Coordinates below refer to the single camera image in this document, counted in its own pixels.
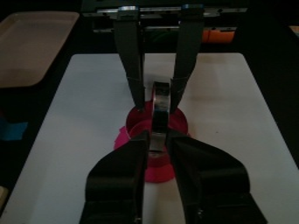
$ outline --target white table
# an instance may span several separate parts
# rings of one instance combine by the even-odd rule
[[[147,54],[147,92],[170,81],[173,54]],[[75,55],[37,138],[2,224],[75,224],[86,179],[113,151],[134,102],[115,54]],[[229,152],[247,167],[251,193],[270,224],[299,221],[299,177],[241,54],[202,54],[181,109],[191,135]],[[145,224],[182,224],[175,180],[146,184]]]

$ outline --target magenta object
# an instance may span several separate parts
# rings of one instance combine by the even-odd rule
[[[119,130],[119,135],[115,141],[115,150],[130,141],[131,137],[138,136],[145,130],[149,130],[151,133],[153,109],[153,101],[146,102],[143,112],[138,111],[137,108],[131,109],[126,119],[126,127]],[[170,114],[169,128],[178,130],[186,135],[189,134],[187,119],[179,109]],[[171,165],[167,149],[165,149],[165,153],[150,152],[145,181],[151,183],[162,183],[171,180],[174,177],[174,167]]]

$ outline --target white tabletop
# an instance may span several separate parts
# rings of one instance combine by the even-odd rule
[[[147,54],[145,84],[170,81],[173,54]],[[118,55],[71,59],[33,147],[2,224],[75,224],[86,180],[113,151],[134,107]],[[241,54],[199,56],[182,99],[193,137],[229,152],[247,167],[251,193],[270,224],[299,221],[295,162]],[[183,224],[175,180],[146,184],[145,224]]]

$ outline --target blue object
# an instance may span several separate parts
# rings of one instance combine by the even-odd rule
[[[3,117],[0,117],[0,140],[22,140],[27,126],[29,122],[10,123]]]

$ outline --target dark background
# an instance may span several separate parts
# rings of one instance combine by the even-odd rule
[[[81,0],[6,1],[0,21],[18,11],[78,11]],[[299,25],[299,1],[251,1],[230,45],[202,45],[206,53],[243,53],[266,98],[287,147],[299,165],[299,38],[289,29]],[[175,40],[145,44],[147,53],[174,53]],[[93,33],[81,17],[51,69],[34,87],[0,89],[0,110],[10,123],[29,122],[22,141],[0,141],[0,186],[15,188],[34,140],[51,106],[62,76],[75,53],[115,53],[113,34]]]

